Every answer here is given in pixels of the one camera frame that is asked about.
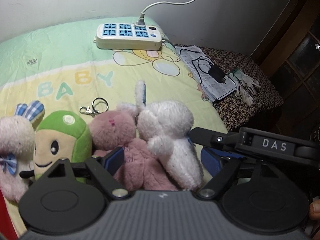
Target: wooden door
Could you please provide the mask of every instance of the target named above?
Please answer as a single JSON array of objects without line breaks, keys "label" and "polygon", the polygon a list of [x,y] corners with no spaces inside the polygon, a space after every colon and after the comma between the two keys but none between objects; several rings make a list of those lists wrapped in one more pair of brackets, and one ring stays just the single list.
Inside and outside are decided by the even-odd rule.
[{"label": "wooden door", "polygon": [[307,0],[260,65],[284,99],[280,133],[309,139],[320,121],[320,0]]}]

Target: power outlet socket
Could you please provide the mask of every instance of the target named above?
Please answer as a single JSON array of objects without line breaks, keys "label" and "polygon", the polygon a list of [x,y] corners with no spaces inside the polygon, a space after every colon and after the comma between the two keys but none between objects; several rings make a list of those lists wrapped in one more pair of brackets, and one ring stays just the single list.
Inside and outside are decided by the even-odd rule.
[{"label": "power outlet socket", "polygon": [[117,28],[117,24],[115,24],[115,23],[105,23],[103,28],[104,29],[116,29]]},{"label": "power outlet socket", "polygon": [[116,36],[117,33],[116,33],[116,30],[106,29],[106,30],[103,30],[102,35],[103,36]]},{"label": "power outlet socket", "polygon": [[136,31],[136,36],[137,37],[144,37],[144,38],[148,38],[149,37],[147,32],[142,32],[142,31]]},{"label": "power outlet socket", "polygon": [[120,36],[133,36],[132,31],[130,30],[119,30]]},{"label": "power outlet socket", "polygon": [[124,29],[124,30],[131,30],[131,24],[119,24],[119,29]]},{"label": "power outlet socket", "polygon": [[138,31],[146,31],[147,30],[145,27],[140,27],[140,26],[135,26],[134,29],[138,30]]}]

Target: white power cord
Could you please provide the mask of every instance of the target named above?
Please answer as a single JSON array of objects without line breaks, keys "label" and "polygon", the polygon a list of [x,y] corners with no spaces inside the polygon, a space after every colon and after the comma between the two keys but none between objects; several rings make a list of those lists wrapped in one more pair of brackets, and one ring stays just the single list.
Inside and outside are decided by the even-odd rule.
[{"label": "white power cord", "polygon": [[167,43],[171,44],[172,47],[176,48],[176,46],[171,41],[169,41],[167,38],[162,37],[162,42],[167,42]]},{"label": "white power cord", "polygon": [[150,4],[149,6],[147,6],[146,8],[144,8],[144,10],[140,13],[139,19],[136,22],[136,26],[141,26],[144,27],[146,24],[144,23],[144,15],[146,10],[148,10],[150,7],[157,5],[157,4],[161,4],[161,3],[167,3],[167,4],[174,4],[174,5],[185,5],[185,4],[189,4],[194,2],[195,0],[191,0],[189,2],[183,2],[183,3],[175,3],[175,2],[155,2],[153,4]]}]

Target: blue plaid bow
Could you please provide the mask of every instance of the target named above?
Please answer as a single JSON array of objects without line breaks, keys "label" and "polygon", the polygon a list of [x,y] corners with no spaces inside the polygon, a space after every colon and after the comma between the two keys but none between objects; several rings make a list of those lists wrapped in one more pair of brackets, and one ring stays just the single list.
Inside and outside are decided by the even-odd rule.
[{"label": "blue plaid bow", "polygon": [[9,153],[6,157],[0,155],[0,166],[2,170],[7,167],[11,175],[14,175],[17,171],[17,159],[13,153]]}]

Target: white glove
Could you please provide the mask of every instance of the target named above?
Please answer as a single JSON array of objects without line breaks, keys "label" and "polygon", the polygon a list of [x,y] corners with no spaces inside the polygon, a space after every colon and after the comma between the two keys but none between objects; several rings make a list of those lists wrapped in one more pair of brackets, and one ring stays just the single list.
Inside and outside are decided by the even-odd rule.
[{"label": "white glove", "polygon": [[238,97],[241,96],[242,102],[247,104],[247,106],[252,106],[253,98],[242,88],[241,84],[238,82],[233,73],[230,73],[228,77],[236,84],[236,95]]},{"label": "white glove", "polygon": [[254,96],[257,94],[257,92],[254,90],[253,86],[256,86],[260,88],[259,82],[253,79],[252,77],[249,77],[248,75],[244,74],[241,70],[237,70],[233,73],[233,75],[241,81],[242,85],[244,87],[247,87],[251,94]]}]

